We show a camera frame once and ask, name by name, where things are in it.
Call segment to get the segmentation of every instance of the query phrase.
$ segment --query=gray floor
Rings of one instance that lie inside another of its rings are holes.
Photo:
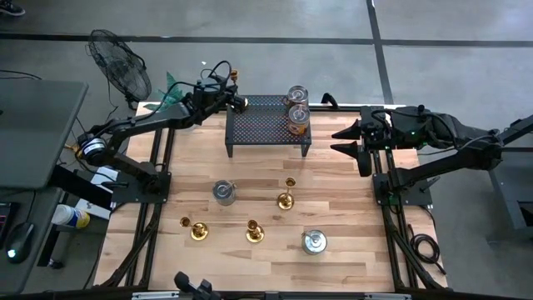
[[[189,37],[371,38],[364,0],[19,0],[27,16],[0,17],[0,30]],[[374,0],[382,38],[533,41],[533,2],[527,0]],[[130,43],[147,61],[154,90],[165,72],[194,80],[221,59],[239,69],[241,93],[283,93],[308,87],[312,102],[324,92],[344,103],[383,103],[373,46],[236,43]],[[481,128],[504,128],[533,113],[533,48],[385,47],[397,104],[425,104]],[[107,82],[84,42],[0,40],[0,68],[46,79],[78,80],[90,89],[79,117],[86,127],[111,109]],[[112,88],[112,101],[122,96]],[[76,134],[80,129],[75,127]],[[526,137],[524,143],[533,142]],[[421,157],[427,162],[435,157]],[[69,153],[63,160],[71,162]],[[502,226],[501,208],[486,172],[447,174],[431,188],[448,282],[457,291],[533,298],[533,244],[489,246]],[[37,268],[27,292],[81,288],[102,242],[100,234],[64,237],[54,253],[63,270]]]

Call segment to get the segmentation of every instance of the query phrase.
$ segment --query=food can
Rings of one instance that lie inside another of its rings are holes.
[[[213,187],[213,197],[220,205],[231,205],[236,199],[235,188],[236,186],[233,182],[227,180],[217,181]]]
[[[301,235],[301,247],[310,255],[317,255],[326,250],[327,239],[320,230],[310,230]]]
[[[298,105],[298,104],[303,104],[307,106],[309,105],[309,101],[307,100],[308,97],[309,97],[309,93],[307,92],[305,87],[294,86],[294,87],[289,88],[289,92],[283,98],[283,102],[289,108],[292,108],[293,106]]]
[[[289,109],[288,128],[292,134],[302,135],[309,127],[311,112],[307,105],[298,104]]]

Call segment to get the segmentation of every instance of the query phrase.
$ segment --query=perforated metal shelf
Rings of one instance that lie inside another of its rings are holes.
[[[227,110],[226,147],[232,157],[233,145],[302,145],[307,155],[311,145],[311,125],[306,134],[296,136],[287,129],[287,108],[282,95],[251,95],[248,109],[243,113]]]

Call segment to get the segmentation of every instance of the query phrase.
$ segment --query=wooden table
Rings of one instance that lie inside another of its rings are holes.
[[[147,113],[139,108],[137,114]],[[151,290],[174,290],[173,278],[183,271],[198,284],[203,278],[216,290],[390,292],[393,290],[381,209],[375,204],[370,177],[360,177],[356,162],[330,149],[331,135],[352,125],[356,113],[316,112],[311,116],[312,145],[306,158],[300,146],[240,146],[228,158],[224,145],[224,112],[192,131],[178,131],[172,151],[171,195],[163,207],[153,261]],[[148,161],[153,133],[130,139],[127,155]],[[162,151],[165,136],[162,138]],[[414,167],[414,150],[396,151],[398,167]],[[282,211],[276,196],[285,179],[294,177],[295,206]],[[213,199],[214,182],[228,179],[237,186],[237,200],[223,207]],[[112,215],[95,284],[102,283],[132,246],[138,204],[127,204]],[[210,232],[194,241],[180,219],[205,222]],[[247,221],[257,220],[266,236],[247,241]],[[430,217],[418,207],[406,208],[406,220],[416,233],[436,237]],[[322,230],[327,249],[316,256],[301,250],[304,230]],[[402,278],[405,259],[399,255]],[[143,265],[140,256],[138,270]],[[434,265],[425,265],[446,285]],[[136,280],[141,276],[137,271]]]

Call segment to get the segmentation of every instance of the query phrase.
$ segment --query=fan grille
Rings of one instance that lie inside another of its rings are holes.
[[[148,98],[152,92],[150,78],[141,60],[117,35],[104,29],[93,30],[88,46],[102,73],[126,98],[136,102]]]

